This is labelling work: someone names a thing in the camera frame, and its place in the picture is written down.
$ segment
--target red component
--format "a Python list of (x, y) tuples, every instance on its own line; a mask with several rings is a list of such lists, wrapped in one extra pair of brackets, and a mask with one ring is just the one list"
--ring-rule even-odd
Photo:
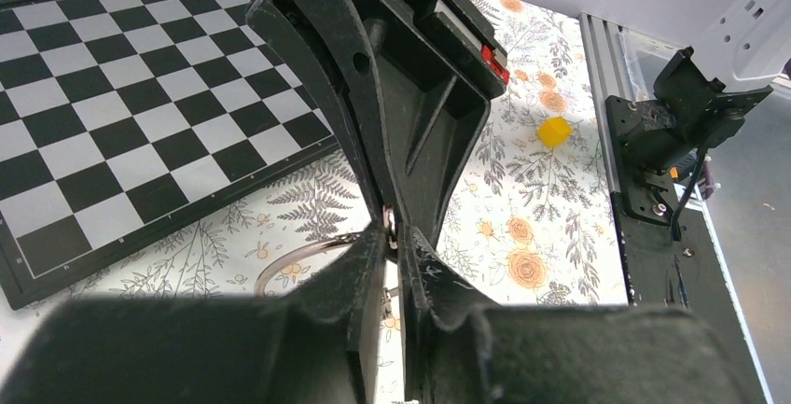
[(503, 82), (506, 84), (508, 83), (508, 80), (511, 79), (511, 74), (508, 72), (508, 70), (500, 66), (500, 63), (497, 63), (497, 61), (494, 59), (494, 51), (492, 51), (491, 48), (484, 45), (483, 48), (480, 49), (480, 57), (482, 57), (483, 61), (486, 62), (486, 64), (488, 64), (501, 79), (503, 79)]

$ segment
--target chessboard border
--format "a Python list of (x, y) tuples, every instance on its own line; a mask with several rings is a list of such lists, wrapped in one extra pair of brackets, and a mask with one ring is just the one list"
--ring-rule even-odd
[[(0, 0), (0, 10), (50, 1), (58, 0)], [(259, 171), (237, 180), (210, 197), (185, 205), (167, 217), (163, 216), (133, 231), (124, 239), (92, 250), (89, 255), (76, 258), (62, 268), (38, 279), (34, 279), (24, 263), (16, 262), (18, 258), (21, 258), (19, 246), (8, 226), (4, 225), (3, 216), (0, 215), (0, 286), (11, 309), (18, 310), (146, 248), (168, 234), (180, 230), (201, 217), (208, 216), (338, 149), (335, 136), (328, 136), (301, 149), (293, 156), (265, 166)]]

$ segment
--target bolt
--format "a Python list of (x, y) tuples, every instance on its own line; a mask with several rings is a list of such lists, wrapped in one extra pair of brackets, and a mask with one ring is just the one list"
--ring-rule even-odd
[(654, 205), (654, 214), (657, 216), (665, 216), (665, 212), (667, 211), (667, 206), (664, 203), (657, 203)]

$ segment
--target yellow block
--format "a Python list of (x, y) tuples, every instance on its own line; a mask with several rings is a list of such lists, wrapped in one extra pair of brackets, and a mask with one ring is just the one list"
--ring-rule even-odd
[(547, 147), (555, 147), (562, 145), (564, 141), (571, 135), (572, 129), (565, 119), (562, 117), (550, 118), (541, 124), (538, 128), (538, 138), (544, 142)]

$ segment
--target leaf pattern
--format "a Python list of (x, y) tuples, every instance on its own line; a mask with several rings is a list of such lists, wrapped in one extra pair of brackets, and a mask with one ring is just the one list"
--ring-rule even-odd
[[(508, 51), (512, 76), (506, 94), (492, 102), (451, 195), (437, 253), (503, 303), (625, 303), (578, 24), (517, 0), (471, 1)], [(562, 100), (545, 105), (547, 91)], [(536, 131), (556, 116), (574, 132), (562, 146), (547, 149)], [(0, 380), (40, 319), (64, 300), (249, 296), (257, 275), (275, 259), (306, 241), (360, 231), (368, 221), (354, 173), (341, 153), (332, 154), (58, 294), (15, 313), (0, 310), (0, 344), (8, 354), (0, 357)], [(283, 268), (267, 293), (298, 286), (337, 255)], [(392, 266), (385, 285), (397, 285)], [(392, 308), (392, 320), (382, 321), (380, 331), (377, 403), (404, 400), (397, 297)]]

